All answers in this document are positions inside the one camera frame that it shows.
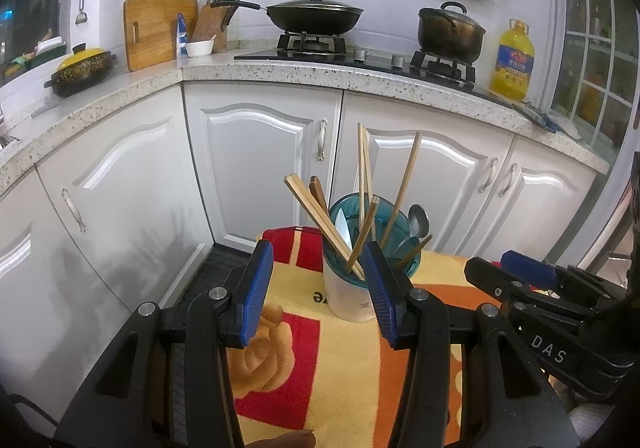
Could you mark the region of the white cabinet door right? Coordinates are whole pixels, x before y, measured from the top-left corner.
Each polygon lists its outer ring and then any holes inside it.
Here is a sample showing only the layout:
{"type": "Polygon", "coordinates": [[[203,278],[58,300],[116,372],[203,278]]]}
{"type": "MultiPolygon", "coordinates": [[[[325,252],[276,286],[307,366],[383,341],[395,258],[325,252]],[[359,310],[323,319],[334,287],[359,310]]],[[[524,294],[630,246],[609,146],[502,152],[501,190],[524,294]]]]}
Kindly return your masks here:
{"type": "Polygon", "coordinates": [[[566,231],[596,177],[595,170],[562,153],[514,138],[456,253],[500,260],[514,250],[542,260],[566,231]]]}

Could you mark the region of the wooden cutting board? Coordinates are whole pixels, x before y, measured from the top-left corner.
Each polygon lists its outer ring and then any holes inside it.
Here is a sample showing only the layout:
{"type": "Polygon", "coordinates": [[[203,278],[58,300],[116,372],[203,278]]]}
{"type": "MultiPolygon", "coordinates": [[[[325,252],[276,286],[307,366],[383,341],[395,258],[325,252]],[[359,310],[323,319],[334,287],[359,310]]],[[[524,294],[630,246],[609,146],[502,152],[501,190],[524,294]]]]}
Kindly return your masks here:
{"type": "Polygon", "coordinates": [[[198,22],[197,0],[126,0],[124,31],[130,72],[174,60],[178,17],[186,23],[190,38],[198,22]]]}

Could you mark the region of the white cabinet door middle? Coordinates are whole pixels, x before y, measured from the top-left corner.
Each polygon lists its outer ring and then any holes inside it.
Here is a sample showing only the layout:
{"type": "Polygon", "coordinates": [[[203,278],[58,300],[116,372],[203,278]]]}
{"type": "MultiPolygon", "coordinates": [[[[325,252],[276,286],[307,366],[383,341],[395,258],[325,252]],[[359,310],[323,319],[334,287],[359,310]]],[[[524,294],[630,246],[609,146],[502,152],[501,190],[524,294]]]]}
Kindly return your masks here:
{"type": "Polygon", "coordinates": [[[390,98],[344,93],[331,200],[358,188],[357,127],[368,133],[374,193],[394,202],[415,134],[420,150],[401,211],[424,207],[435,252],[462,253],[508,154],[512,136],[462,116],[390,98]]]}

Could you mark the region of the colourful orange yellow mat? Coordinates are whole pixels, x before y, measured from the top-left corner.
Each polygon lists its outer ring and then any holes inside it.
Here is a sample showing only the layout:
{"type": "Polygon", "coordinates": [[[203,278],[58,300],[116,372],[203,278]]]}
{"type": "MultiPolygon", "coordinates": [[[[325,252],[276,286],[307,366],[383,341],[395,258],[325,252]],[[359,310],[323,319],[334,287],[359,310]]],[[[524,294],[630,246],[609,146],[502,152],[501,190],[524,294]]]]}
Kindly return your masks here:
{"type": "Polygon", "coordinates": [[[262,316],[242,350],[228,350],[244,442],[311,430],[320,447],[384,447],[408,366],[375,320],[338,318],[326,302],[320,231],[267,229],[274,264],[262,316]]]}

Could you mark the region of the white cabinet door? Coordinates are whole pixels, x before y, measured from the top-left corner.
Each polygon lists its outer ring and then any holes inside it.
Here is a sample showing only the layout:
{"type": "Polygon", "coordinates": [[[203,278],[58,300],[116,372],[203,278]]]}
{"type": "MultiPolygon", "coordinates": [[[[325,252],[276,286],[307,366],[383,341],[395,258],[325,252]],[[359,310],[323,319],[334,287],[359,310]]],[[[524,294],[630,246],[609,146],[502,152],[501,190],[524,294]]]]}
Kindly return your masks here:
{"type": "Polygon", "coordinates": [[[186,122],[209,226],[216,242],[250,252],[266,229],[306,225],[285,187],[332,184],[342,94],[339,90],[253,82],[189,82],[186,122]]]}
{"type": "Polygon", "coordinates": [[[596,177],[595,170],[562,153],[514,138],[456,253],[500,260],[514,250],[542,260],[566,231],[596,177]]]}
{"type": "Polygon", "coordinates": [[[344,93],[331,200],[358,188],[357,127],[368,133],[374,193],[394,202],[415,134],[420,150],[401,211],[424,207],[435,252],[462,253],[508,154],[512,136],[462,116],[390,98],[344,93]]]}

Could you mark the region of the metal spoon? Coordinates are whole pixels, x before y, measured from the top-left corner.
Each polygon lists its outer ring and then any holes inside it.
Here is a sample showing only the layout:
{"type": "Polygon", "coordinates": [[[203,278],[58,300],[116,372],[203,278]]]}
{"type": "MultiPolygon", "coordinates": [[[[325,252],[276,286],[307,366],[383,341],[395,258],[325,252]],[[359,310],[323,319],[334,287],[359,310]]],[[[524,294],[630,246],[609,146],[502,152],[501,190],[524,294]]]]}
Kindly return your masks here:
{"type": "Polygon", "coordinates": [[[430,232],[430,221],[422,205],[415,203],[410,206],[408,211],[408,225],[409,232],[413,237],[422,239],[428,235],[430,232]]]}

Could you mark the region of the wooden chopstick short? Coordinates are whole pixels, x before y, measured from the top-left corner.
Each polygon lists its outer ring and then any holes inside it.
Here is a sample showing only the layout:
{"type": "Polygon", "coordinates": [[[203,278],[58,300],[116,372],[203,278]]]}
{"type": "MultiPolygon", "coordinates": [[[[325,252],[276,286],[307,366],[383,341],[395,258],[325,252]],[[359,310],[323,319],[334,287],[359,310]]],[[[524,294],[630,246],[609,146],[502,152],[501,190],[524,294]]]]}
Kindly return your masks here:
{"type": "Polygon", "coordinates": [[[374,196],[369,205],[369,211],[367,212],[366,218],[363,221],[362,227],[360,228],[360,234],[355,243],[354,248],[352,249],[352,254],[346,264],[346,272],[351,272],[356,264],[356,261],[359,258],[359,255],[362,252],[364,242],[367,241],[367,236],[370,234],[371,228],[374,225],[376,211],[378,210],[378,205],[380,204],[380,198],[378,196],[374,196]]]}

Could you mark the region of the black wok with lid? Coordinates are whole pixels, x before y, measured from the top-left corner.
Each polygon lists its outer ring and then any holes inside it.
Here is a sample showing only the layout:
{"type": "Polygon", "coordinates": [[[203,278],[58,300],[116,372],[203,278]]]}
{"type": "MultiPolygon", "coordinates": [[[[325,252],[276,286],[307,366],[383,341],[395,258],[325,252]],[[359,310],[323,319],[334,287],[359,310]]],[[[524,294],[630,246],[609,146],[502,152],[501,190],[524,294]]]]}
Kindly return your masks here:
{"type": "Polygon", "coordinates": [[[349,32],[363,13],[361,8],[336,0],[289,0],[270,6],[245,0],[215,0],[209,6],[262,10],[284,32],[318,36],[340,36],[349,32]]]}

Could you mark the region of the yellow cooking oil bottle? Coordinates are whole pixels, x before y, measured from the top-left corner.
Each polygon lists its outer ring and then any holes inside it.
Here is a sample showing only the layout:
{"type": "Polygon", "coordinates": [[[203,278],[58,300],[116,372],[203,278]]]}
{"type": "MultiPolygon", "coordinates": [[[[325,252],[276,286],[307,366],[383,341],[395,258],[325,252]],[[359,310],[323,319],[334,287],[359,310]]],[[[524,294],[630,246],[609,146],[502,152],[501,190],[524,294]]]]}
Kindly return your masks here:
{"type": "Polygon", "coordinates": [[[522,102],[533,74],[535,49],[530,41],[528,24],[510,20],[510,28],[499,38],[494,72],[489,89],[512,101],[522,102]]]}

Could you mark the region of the brown wooden handled utensil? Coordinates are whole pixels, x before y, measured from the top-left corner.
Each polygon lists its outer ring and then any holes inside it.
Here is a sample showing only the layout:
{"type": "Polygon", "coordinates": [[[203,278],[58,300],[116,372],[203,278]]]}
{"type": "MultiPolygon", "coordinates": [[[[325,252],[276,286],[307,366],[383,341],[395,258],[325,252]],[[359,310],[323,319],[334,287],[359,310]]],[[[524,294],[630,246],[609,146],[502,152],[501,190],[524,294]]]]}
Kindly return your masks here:
{"type": "Polygon", "coordinates": [[[320,205],[320,208],[322,209],[323,213],[328,215],[329,208],[328,208],[328,205],[326,204],[326,197],[324,196],[320,178],[316,175],[312,175],[310,178],[308,187],[311,195],[314,197],[314,200],[318,202],[318,205],[320,205]]]}

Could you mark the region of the black gas stove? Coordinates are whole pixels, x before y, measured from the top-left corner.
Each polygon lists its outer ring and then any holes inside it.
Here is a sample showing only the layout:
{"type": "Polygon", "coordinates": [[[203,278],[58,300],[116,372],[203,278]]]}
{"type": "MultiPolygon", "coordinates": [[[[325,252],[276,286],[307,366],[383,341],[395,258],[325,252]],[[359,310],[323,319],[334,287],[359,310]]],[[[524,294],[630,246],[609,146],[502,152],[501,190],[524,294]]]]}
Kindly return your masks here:
{"type": "Polygon", "coordinates": [[[417,50],[411,57],[382,57],[355,47],[347,49],[342,36],[320,36],[284,32],[275,48],[244,52],[236,60],[301,61],[310,64],[333,64],[374,72],[400,75],[460,90],[508,106],[509,103],[475,81],[475,69],[463,61],[417,50]]]}

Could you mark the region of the glass pane door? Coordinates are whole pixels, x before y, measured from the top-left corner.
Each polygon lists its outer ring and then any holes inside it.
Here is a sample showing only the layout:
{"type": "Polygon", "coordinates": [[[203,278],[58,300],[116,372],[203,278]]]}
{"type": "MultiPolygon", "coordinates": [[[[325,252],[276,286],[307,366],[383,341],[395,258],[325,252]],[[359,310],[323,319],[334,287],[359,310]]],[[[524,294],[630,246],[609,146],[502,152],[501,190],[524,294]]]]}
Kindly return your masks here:
{"type": "Polygon", "coordinates": [[[551,110],[613,164],[637,93],[639,15],[632,0],[564,0],[563,49],[551,110]]]}

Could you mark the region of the light chopstick in holder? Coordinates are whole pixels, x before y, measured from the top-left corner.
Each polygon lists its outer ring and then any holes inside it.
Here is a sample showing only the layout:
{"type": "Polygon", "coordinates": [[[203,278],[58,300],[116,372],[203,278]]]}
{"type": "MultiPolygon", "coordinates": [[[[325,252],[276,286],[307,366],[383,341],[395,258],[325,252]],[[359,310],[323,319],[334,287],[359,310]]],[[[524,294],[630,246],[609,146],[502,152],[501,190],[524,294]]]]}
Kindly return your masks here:
{"type": "MultiPolygon", "coordinates": [[[[372,188],[372,173],[371,173],[371,163],[370,163],[370,154],[369,154],[369,134],[367,129],[360,125],[360,137],[362,140],[362,158],[363,158],[363,168],[364,168],[364,190],[366,190],[367,195],[367,208],[372,202],[374,193],[372,188]]],[[[375,220],[373,221],[370,236],[371,240],[375,240],[375,220]]]]}

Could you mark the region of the white small bowl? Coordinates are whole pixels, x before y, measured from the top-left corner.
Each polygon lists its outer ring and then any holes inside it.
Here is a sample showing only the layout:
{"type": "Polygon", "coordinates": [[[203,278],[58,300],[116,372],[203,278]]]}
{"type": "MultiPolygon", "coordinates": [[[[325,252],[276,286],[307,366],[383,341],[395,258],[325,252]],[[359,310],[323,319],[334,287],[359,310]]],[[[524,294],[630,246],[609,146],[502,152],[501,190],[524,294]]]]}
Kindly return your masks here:
{"type": "Polygon", "coordinates": [[[214,40],[189,42],[186,43],[186,54],[190,58],[209,56],[213,53],[214,46],[214,40]]]}

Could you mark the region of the wooden chopstick long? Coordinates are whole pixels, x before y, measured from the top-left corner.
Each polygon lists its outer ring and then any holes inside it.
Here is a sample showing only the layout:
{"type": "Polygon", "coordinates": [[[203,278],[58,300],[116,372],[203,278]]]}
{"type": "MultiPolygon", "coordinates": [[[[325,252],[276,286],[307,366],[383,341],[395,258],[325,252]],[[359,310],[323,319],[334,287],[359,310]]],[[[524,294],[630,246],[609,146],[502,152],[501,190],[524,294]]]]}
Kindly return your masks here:
{"type": "Polygon", "coordinates": [[[402,202],[404,202],[404,199],[405,199],[406,190],[408,188],[408,185],[411,179],[411,175],[414,169],[414,164],[416,164],[416,157],[418,156],[418,153],[421,147],[421,142],[422,142],[422,133],[416,132],[416,134],[414,135],[412,147],[408,156],[407,164],[404,171],[404,176],[402,176],[398,193],[392,208],[392,212],[390,213],[390,218],[388,219],[386,228],[384,230],[381,246],[386,246],[386,242],[388,241],[388,238],[390,238],[390,233],[394,228],[395,220],[400,211],[402,202]]]}

